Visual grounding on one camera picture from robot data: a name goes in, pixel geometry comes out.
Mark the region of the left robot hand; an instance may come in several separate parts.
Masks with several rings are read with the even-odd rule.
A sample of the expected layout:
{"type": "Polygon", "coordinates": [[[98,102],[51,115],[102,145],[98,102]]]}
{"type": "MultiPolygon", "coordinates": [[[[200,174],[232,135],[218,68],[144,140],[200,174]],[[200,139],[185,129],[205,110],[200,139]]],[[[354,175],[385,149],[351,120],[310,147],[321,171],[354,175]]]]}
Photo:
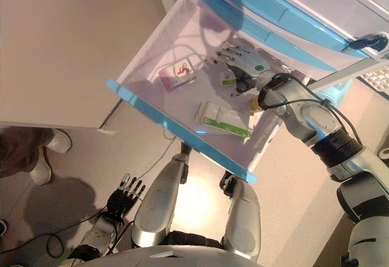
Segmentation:
{"type": "Polygon", "coordinates": [[[108,215],[113,218],[122,218],[138,202],[145,188],[146,185],[141,179],[130,177],[130,174],[126,173],[119,182],[119,186],[108,198],[106,204],[108,215]]]}

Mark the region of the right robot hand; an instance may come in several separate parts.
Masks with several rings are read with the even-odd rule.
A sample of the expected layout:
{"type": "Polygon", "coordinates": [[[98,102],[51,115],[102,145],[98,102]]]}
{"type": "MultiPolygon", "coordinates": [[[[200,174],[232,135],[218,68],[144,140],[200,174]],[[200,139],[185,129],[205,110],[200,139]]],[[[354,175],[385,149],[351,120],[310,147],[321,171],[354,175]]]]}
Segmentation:
{"type": "Polygon", "coordinates": [[[223,63],[234,75],[236,94],[244,94],[253,88],[270,64],[257,51],[242,46],[225,46],[216,52],[216,61],[223,63]]]}

